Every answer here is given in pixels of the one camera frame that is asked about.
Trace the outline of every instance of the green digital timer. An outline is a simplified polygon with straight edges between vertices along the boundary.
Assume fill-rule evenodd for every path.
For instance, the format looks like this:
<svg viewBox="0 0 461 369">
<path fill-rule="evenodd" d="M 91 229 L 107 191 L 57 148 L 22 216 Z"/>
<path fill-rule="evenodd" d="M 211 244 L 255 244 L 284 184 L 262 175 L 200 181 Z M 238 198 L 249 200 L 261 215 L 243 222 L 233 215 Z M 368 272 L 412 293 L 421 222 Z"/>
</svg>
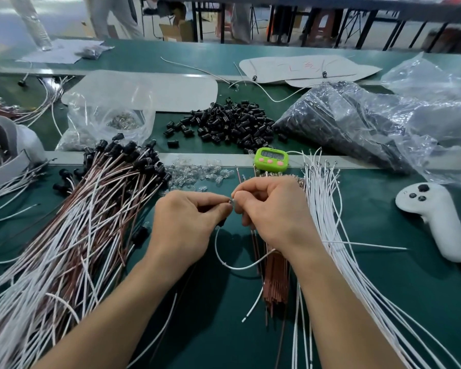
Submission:
<svg viewBox="0 0 461 369">
<path fill-rule="evenodd" d="M 255 155 L 255 166 L 267 172 L 284 172 L 289 166 L 289 155 L 282 150 L 259 148 Z"/>
</svg>

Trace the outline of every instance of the cardboard box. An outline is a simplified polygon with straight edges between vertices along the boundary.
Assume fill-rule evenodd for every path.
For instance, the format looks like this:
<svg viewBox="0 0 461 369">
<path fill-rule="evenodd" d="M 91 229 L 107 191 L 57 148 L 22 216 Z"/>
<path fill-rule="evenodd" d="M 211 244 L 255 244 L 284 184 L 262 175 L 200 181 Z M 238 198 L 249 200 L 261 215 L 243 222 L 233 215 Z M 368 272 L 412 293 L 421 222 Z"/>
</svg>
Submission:
<svg viewBox="0 0 461 369">
<path fill-rule="evenodd" d="M 159 24 L 164 41 L 193 41 L 193 23 L 191 20 L 181 20 L 178 26 Z"/>
</svg>

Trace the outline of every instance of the forearm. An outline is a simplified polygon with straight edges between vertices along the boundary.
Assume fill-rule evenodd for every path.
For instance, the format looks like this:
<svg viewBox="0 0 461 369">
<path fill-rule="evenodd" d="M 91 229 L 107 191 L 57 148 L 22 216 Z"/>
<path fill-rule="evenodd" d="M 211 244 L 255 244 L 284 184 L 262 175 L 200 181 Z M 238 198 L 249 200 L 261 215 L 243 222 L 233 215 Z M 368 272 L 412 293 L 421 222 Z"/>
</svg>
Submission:
<svg viewBox="0 0 461 369">
<path fill-rule="evenodd" d="M 125 368 L 169 288 L 144 260 L 33 369 Z"/>
<path fill-rule="evenodd" d="M 323 369 L 401 369 L 401 360 L 319 243 L 291 261 Z"/>
</svg>

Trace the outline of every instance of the white foam sheet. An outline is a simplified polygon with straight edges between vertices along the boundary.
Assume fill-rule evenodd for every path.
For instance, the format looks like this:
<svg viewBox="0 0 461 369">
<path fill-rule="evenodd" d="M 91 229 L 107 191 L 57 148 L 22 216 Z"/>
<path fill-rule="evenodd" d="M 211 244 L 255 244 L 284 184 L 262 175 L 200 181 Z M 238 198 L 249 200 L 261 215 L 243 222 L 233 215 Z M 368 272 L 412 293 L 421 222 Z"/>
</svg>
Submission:
<svg viewBox="0 0 461 369">
<path fill-rule="evenodd" d="M 320 78 L 320 79 L 297 79 L 297 80 L 285 80 L 285 82 L 296 88 L 307 88 L 311 86 L 317 86 L 323 83 L 337 83 L 339 81 L 357 81 L 364 78 L 367 78 L 370 75 L 373 75 L 382 68 L 369 66 L 369 65 L 358 65 L 358 73 L 355 75 L 343 76 L 343 77 L 335 77 L 335 78 Z"/>
<path fill-rule="evenodd" d="M 150 93 L 155 111 L 190 112 L 207 109 L 217 100 L 217 82 L 211 78 L 195 78 L 177 74 L 141 73 L 97 70 L 88 73 L 80 82 L 63 94 L 61 100 L 68 105 L 74 94 L 85 97 L 87 103 L 104 103 L 109 97 L 116 104 L 130 109 L 144 109 L 146 104 L 136 103 L 127 86 L 138 87 Z"/>
<path fill-rule="evenodd" d="M 239 67 L 257 83 L 294 79 L 320 79 L 326 71 L 329 78 L 356 75 L 358 66 L 340 55 L 300 55 L 295 57 L 261 57 L 245 59 Z"/>
</svg>

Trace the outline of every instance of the white floor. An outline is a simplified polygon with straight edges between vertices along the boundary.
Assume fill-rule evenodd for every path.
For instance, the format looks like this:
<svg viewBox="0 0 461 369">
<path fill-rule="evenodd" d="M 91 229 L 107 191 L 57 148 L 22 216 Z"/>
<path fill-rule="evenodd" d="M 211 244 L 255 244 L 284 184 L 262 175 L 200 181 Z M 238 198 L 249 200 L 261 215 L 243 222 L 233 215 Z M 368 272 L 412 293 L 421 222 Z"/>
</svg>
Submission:
<svg viewBox="0 0 461 369">
<path fill-rule="evenodd" d="M 140 1 L 134 0 L 134 3 L 138 15 L 139 26 L 141 27 Z M 37 9 L 40 20 L 43 22 L 50 35 L 83 37 L 92 34 L 83 0 L 34 0 L 34 5 Z M 187 6 L 187 19 L 190 19 L 192 17 L 190 3 L 187 3 Z M 256 8 L 255 12 L 258 20 L 258 32 L 255 26 L 253 31 L 253 44 L 264 44 L 266 43 L 266 27 L 268 26 L 270 12 L 268 9 L 264 8 Z M 384 13 L 380 12 L 378 16 L 384 16 Z M 305 24 L 305 19 L 306 18 L 304 17 L 302 20 L 302 26 Z M 365 19 L 365 17 L 362 18 L 362 27 Z M 216 15 L 214 15 L 212 22 L 203 21 L 204 42 L 220 42 L 220 38 L 215 35 L 216 20 Z M 87 23 L 88 26 L 83 26 L 82 22 Z M 117 34 L 120 38 L 127 38 L 113 15 L 110 15 L 108 23 L 116 27 Z M 154 16 L 153 28 L 152 17 L 143 18 L 144 34 L 147 40 L 155 40 L 162 36 L 159 23 L 168 24 L 169 19 L 163 18 L 161 20 L 158 16 Z M 394 48 L 407 49 L 420 25 L 421 23 L 418 22 L 407 22 L 396 44 L 394 45 Z M 428 32 L 432 29 L 439 29 L 440 25 L 441 24 L 437 23 L 428 23 L 413 48 L 420 49 L 420 46 Z M 302 26 L 300 29 L 294 30 L 291 40 L 292 45 L 296 45 Z M 363 49 L 382 49 L 394 26 L 394 23 L 375 22 L 364 42 Z M 350 27 L 346 29 L 342 35 L 342 43 L 340 44 L 340 47 L 352 48 L 357 43 L 359 32 L 353 34 L 346 44 L 343 43 L 349 30 Z M 230 34 L 226 33 L 226 40 L 230 41 L 230 39 Z M 8 0 L 0 0 L 0 52 L 19 43 L 23 44 L 26 42 L 31 43 L 31 39 L 27 34 L 22 20 L 13 10 Z"/>
</svg>

